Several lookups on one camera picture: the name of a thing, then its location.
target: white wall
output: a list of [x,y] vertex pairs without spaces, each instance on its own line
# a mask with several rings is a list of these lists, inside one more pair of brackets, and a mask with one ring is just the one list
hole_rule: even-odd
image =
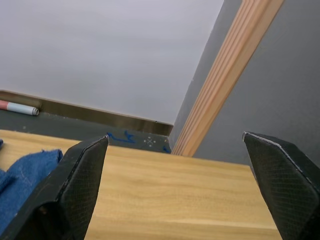
[[0,1],[0,89],[173,124],[222,3]]

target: dark gray surface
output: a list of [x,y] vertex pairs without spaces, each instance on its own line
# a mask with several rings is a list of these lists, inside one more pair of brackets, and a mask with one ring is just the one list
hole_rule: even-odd
[[224,0],[220,13],[215,21],[213,30],[205,45],[199,64],[184,97],[183,103],[175,120],[173,129],[169,136],[170,146],[176,144],[180,132],[187,121],[188,115],[195,104],[197,96],[205,83],[208,73],[214,63],[229,28],[236,16],[242,0]]
[[319,9],[284,1],[195,157],[248,164],[249,131],[292,142],[320,166]]
[[75,140],[90,139],[109,133],[112,135],[109,138],[111,145],[161,153],[171,152],[166,136],[128,130],[127,133],[132,135],[128,138],[125,135],[126,129],[123,128],[49,113],[29,116],[0,110],[0,129]]

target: black clamp jaw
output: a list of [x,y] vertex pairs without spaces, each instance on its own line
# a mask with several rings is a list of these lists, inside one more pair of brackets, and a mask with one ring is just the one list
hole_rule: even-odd
[[83,240],[96,205],[108,136],[68,149],[33,190],[1,240]]
[[253,173],[283,240],[320,240],[320,169],[296,145],[245,132]]

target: gray wall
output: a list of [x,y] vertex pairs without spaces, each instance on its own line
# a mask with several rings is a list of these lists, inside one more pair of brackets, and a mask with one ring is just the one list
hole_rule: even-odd
[[173,149],[178,140],[179,134],[225,40],[241,2],[242,0],[224,0],[169,136],[171,149]]
[[320,166],[319,9],[284,2],[195,157],[248,164],[250,131],[292,142]]

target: wooden board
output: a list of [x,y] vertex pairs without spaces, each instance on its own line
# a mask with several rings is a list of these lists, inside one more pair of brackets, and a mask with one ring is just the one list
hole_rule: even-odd
[[[0,130],[0,168],[76,144]],[[86,240],[280,240],[248,166],[109,146]]]
[[172,154],[195,154],[283,2],[242,0]]

